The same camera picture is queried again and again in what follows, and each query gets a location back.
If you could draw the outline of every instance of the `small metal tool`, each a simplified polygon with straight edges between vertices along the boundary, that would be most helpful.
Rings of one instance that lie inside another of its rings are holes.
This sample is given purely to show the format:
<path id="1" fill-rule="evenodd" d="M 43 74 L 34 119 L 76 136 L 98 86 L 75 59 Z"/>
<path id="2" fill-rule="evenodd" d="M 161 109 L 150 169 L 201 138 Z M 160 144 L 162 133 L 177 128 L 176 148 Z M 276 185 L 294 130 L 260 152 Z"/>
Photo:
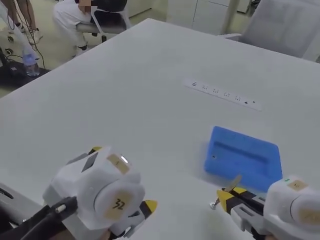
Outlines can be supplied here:
<path id="1" fill-rule="evenodd" d="M 228 192 L 230 193 L 241 181 L 242 179 L 242 176 L 241 175 L 238 175 L 235 177 L 235 179 L 230 183 L 229 186 L 227 186 L 226 188 L 223 188 L 222 190 L 225 191 L 225 192 Z M 210 205 L 210 208 L 212 210 L 216 210 L 216 206 L 220 203 L 220 200 L 219 198 L 217 198 L 217 200 L 215 202 L 211 202 L 209 205 Z"/>

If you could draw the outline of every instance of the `white pants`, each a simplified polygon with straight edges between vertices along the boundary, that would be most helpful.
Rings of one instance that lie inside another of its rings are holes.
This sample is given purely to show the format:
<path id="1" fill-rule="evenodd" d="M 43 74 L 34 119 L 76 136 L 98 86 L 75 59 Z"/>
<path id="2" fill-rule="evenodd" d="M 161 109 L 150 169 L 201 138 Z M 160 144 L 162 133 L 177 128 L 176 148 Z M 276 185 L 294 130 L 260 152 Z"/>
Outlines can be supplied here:
<path id="1" fill-rule="evenodd" d="M 77 31 L 77 24 L 90 23 L 90 20 L 91 14 L 83 14 L 75 0 L 60 1 L 54 6 L 53 22 L 61 34 L 68 38 L 74 46 L 87 45 L 84 34 Z"/>

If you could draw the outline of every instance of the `number 32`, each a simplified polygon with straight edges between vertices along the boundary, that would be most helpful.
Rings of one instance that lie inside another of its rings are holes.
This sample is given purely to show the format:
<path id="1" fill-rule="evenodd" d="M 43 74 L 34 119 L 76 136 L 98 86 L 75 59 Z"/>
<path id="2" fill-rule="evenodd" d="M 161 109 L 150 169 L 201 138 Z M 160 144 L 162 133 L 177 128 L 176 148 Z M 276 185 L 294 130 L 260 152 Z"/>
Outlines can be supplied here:
<path id="1" fill-rule="evenodd" d="M 123 210 L 124 206 L 126 205 L 126 203 L 124 201 L 121 201 L 121 199 L 117 198 L 116 202 L 115 202 L 115 206 L 112 209 L 119 209 L 119 210 Z"/>

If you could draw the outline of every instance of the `chair leg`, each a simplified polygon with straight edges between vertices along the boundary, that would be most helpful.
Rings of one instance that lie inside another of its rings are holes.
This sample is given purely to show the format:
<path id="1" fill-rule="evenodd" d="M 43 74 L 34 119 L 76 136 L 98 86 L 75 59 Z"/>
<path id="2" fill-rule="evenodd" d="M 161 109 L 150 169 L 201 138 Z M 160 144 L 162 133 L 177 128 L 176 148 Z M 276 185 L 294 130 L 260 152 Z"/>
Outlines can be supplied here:
<path id="1" fill-rule="evenodd" d="M 106 37 L 105 35 L 102 35 L 102 36 L 101 36 L 101 42 L 104 43 L 105 41 L 107 41 L 107 37 Z"/>

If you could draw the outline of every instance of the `shoe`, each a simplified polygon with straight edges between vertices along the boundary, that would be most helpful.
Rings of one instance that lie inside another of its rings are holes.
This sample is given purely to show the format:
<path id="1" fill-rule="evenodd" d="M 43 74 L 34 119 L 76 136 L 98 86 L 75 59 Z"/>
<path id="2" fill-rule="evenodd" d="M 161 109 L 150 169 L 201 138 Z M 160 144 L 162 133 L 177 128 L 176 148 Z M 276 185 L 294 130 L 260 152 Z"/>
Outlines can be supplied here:
<path id="1" fill-rule="evenodd" d="M 22 32 L 22 33 L 25 33 L 25 32 L 26 32 L 25 27 L 24 27 L 21 23 L 20 23 L 19 26 L 15 25 L 15 28 L 19 29 L 20 32 Z M 14 34 L 14 31 L 13 31 L 10 27 L 7 27 L 7 29 L 8 29 L 8 33 L 9 33 L 9 34 Z"/>
<path id="2" fill-rule="evenodd" d="M 72 57 L 72 58 L 76 58 L 78 56 L 80 56 L 81 54 L 84 54 L 85 52 L 89 51 L 90 48 L 89 47 L 86 47 L 86 50 L 82 50 L 80 47 L 77 47 L 76 48 L 76 54 Z"/>
<path id="3" fill-rule="evenodd" d="M 41 34 L 41 32 L 39 31 L 39 29 L 35 29 L 35 30 L 30 30 L 29 34 L 27 34 L 26 36 L 29 40 L 29 43 L 31 45 L 35 45 L 38 44 L 40 39 L 43 37 L 43 35 Z"/>

